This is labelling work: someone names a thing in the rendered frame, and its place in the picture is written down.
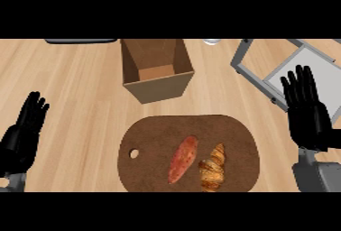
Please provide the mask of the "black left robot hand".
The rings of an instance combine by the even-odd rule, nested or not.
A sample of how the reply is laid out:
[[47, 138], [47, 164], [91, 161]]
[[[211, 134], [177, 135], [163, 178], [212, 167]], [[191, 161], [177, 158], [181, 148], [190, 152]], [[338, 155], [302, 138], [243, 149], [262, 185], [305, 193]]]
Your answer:
[[47, 110], [45, 99], [38, 91], [32, 91], [20, 107], [16, 124], [7, 128], [0, 140], [0, 178], [25, 173], [33, 164]]

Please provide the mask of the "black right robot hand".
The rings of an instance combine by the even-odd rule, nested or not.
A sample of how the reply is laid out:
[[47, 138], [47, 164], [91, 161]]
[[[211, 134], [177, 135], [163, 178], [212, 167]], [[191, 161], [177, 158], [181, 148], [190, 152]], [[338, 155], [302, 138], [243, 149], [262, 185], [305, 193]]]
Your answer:
[[326, 152], [341, 149], [341, 129], [333, 129], [326, 105], [320, 102], [315, 82], [308, 66], [295, 66], [280, 78], [287, 106], [292, 140], [299, 148]]

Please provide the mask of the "round brown cutting board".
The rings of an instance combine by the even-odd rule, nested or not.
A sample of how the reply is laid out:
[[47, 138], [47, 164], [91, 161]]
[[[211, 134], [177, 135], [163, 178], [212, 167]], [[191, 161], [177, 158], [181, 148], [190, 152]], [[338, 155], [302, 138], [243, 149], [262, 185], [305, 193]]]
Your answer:
[[124, 134], [118, 176], [126, 191], [248, 191], [258, 179], [252, 134], [227, 115], [159, 115]]

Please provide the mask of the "reddish sweet potato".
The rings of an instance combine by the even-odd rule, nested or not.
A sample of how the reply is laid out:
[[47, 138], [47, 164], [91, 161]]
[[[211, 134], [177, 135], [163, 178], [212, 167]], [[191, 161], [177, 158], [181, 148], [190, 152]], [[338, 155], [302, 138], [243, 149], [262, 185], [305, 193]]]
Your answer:
[[168, 184], [183, 177], [197, 156], [197, 138], [188, 135], [181, 141], [169, 160]]

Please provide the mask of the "open cardboard box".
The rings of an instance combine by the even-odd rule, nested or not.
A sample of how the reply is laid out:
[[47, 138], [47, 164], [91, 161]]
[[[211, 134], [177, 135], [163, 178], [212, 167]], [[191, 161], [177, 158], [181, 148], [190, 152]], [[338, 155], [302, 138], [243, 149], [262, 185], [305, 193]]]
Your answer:
[[194, 75], [183, 39], [121, 39], [122, 86], [141, 104], [180, 97]]

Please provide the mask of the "grey metal rack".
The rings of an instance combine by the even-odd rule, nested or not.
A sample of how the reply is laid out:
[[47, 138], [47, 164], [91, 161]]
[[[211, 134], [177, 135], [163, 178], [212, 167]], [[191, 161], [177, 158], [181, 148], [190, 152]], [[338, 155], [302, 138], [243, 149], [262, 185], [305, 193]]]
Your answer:
[[308, 66], [317, 87], [320, 102], [324, 104], [332, 123], [341, 116], [341, 67], [333, 63], [335, 59], [314, 48], [304, 40], [289, 39], [296, 50], [280, 65], [271, 70], [264, 79], [259, 79], [242, 65], [242, 59], [252, 45], [252, 39], [242, 39], [230, 62], [237, 74], [252, 83], [264, 93], [271, 103], [287, 111], [280, 77], [287, 71], [295, 71], [295, 66]]

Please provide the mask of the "golden croissant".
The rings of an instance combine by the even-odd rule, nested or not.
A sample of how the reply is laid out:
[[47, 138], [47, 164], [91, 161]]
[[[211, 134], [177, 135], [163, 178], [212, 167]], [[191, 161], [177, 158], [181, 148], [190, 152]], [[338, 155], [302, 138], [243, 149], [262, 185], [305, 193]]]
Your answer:
[[224, 144], [218, 143], [211, 151], [211, 158], [197, 163], [200, 189], [215, 192], [224, 183]]

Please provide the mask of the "dark grey flat object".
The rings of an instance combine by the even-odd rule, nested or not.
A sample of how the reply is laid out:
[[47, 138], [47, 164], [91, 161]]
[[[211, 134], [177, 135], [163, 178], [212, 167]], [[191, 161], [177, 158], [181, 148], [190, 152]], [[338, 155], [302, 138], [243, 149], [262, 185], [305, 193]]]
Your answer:
[[44, 39], [48, 44], [95, 44], [115, 42], [116, 39]]

